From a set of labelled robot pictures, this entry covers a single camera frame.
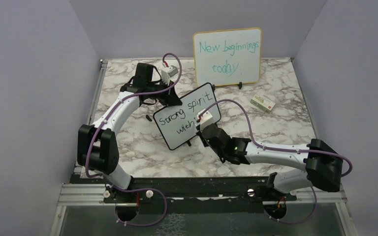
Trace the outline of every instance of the metal bolt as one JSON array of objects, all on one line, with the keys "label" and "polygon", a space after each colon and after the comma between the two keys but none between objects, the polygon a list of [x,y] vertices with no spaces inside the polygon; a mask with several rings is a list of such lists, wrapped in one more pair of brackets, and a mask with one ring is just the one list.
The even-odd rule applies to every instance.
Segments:
[{"label": "metal bolt", "polygon": [[148,191],[146,192],[146,196],[147,196],[148,198],[151,198],[153,195],[154,195],[154,193],[153,193],[151,190],[148,190]]},{"label": "metal bolt", "polygon": [[247,195],[248,195],[249,197],[253,197],[253,196],[254,196],[254,189],[249,188],[249,189],[247,190]]},{"label": "metal bolt", "polygon": [[104,198],[109,198],[110,196],[111,196],[111,193],[108,190],[105,190],[105,192],[103,192]]}]

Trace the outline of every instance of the marble surface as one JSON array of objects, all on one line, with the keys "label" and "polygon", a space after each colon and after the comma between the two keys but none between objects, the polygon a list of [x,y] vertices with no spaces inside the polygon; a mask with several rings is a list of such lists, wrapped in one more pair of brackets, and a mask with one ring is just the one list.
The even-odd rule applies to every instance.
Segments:
[{"label": "marble surface", "polygon": [[[102,84],[95,119],[100,118],[113,104],[120,87],[133,75],[138,62],[154,64],[162,68],[160,59],[119,59],[108,62]],[[167,62],[178,66],[173,59]],[[193,59],[182,59],[182,78],[175,86],[182,96],[196,88]],[[314,130],[308,115],[298,81],[289,58],[262,59],[261,79],[255,84],[218,87],[217,100],[229,98],[241,103],[252,121],[254,138],[258,141],[278,144],[309,143],[314,138]],[[155,73],[153,80],[159,77]],[[263,114],[249,103],[257,92],[273,100],[276,106],[270,114]],[[290,167],[252,164],[224,164],[208,147],[195,137],[192,146],[184,144],[174,151],[168,149],[154,121],[145,116],[159,110],[162,106],[142,105],[124,124],[117,135],[120,163],[124,170],[134,177],[233,177],[267,176],[272,172],[285,172]],[[249,138],[246,118],[242,111],[232,103],[219,104],[222,118],[218,122],[232,137]],[[84,168],[81,177],[86,177]]]}]

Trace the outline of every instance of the new beginnings today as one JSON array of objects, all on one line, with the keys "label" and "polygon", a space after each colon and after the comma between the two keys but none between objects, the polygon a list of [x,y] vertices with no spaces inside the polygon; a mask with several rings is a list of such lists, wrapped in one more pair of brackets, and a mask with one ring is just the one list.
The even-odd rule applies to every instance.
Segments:
[{"label": "new beginnings today", "polygon": [[[214,53],[214,52],[228,52],[228,54],[232,57],[235,55],[237,51],[248,51],[250,53],[258,52],[258,47],[260,47],[259,42],[246,42],[244,44],[227,44],[227,40],[224,41],[224,46],[221,48],[221,44],[216,44],[214,46],[208,45],[206,41],[202,44],[199,43],[199,52],[206,52],[206,53]],[[233,75],[234,72],[238,69],[239,62],[237,64],[231,64],[228,60],[225,60],[224,65],[212,65],[211,69],[216,73],[225,73],[229,74],[229,76]]]}]

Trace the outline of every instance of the lavender wall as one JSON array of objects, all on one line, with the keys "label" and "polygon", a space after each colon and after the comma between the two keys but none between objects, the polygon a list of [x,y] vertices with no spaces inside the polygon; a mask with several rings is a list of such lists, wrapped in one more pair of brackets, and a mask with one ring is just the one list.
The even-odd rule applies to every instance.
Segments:
[{"label": "lavender wall", "polygon": [[193,57],[198,31],[261,27],[263,57],[294,57],[326,0],[70,0],[102,58]]},{"label": "lavender wall", "polygon": [[378,1],[328,0],[294,60],[318,136],[348,156],[361,236],[378,235]]},{"label": "lavender wall", "polygon": [[67,0],[0,0],[0,235],[48,235],[98,58]]}]

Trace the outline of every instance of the robotic arm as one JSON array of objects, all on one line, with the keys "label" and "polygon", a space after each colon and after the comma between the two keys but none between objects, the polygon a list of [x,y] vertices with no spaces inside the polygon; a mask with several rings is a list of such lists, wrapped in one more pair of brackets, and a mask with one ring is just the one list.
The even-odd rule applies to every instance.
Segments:
[{"label": "robotic arm", "polygon": [[[336,153],[326,143],[312,139],[310,144],[280,145],[260,143],[261,147],[246,138],[231,138],[214,123],[203,125],[212,118],[206,112],[200,119],[200,136],[204,146],[209,146],[224,163],[255,164],[269,163],[289,166],[296,170],[285,173],[273,173],[268,180],[268,193],[281,197],[292,190],[315,186],[327,192],[340,190],[343,161],[330,155],[315,155],[306,150],[314,149]],[[301,152],[286,152],[282,150],[301,150]]]},{"label": "robotic arm", "polygon": [[174,88],[161,92],[130,97],[133,94],[151,93],[168,88],[173,81],[171,77],[177,74],[175,66],[167,66],[161,71],[160,81],[152,81],[153,69],[157,68],[150,64],[138,63],[135,76],[121,87],[114,105],[92,125],[83,124],[79,128],[77,162],[85,166],[89,146],[92,138],[97,132],[96,127],[101,127],[97,133],[95,142],[92,144],[92,150],[89,157],[89,169],[103,175],[104,179],[118,186],[121,189],[128,189],[132,177],[127,174],[119,165],[118,145],[116,134],[128,117],[137,110],[146,99],[156,99],[165,106],[182,105],[180,98],[177,96]]},{"label": "robotic arm", "polygon": [[[115,104],[92,125],[84,124],[79,129],[79,165],[85,166],[88,159],[89,170],[103,175],[105,180],[124,192],[135,190],[131,184],[132,176],[119,164],[116,134],[146,99],[158,99],[165,106],[182,105],[174,88],[165,90],[173,84],[170,78],[177,74],[177,68],[167,66],[162,69],[160,81],[152,81],[153,69],[156,69],[153,65],[138,63],[135,76],[131,78],[132,84],[130,80],[121,87]],[[340,190],[341,177],[345,175],[341,174],[343,159],[349,161],[339,158],[340,155],[322,140],[312,139],[309,144],[293,146],[257,143],[247,138],[230,137],[213,123],[212,115],[207,111],[199,112],[196,118],[199,118],[197,135],[204,146],[210,147],[218,155],[222,163],[270,163],[295,168],[285,173],[270,174],[266,189],[257,193],[263,199],[277,201],[292,190],[310,186],[328,192]]]}]

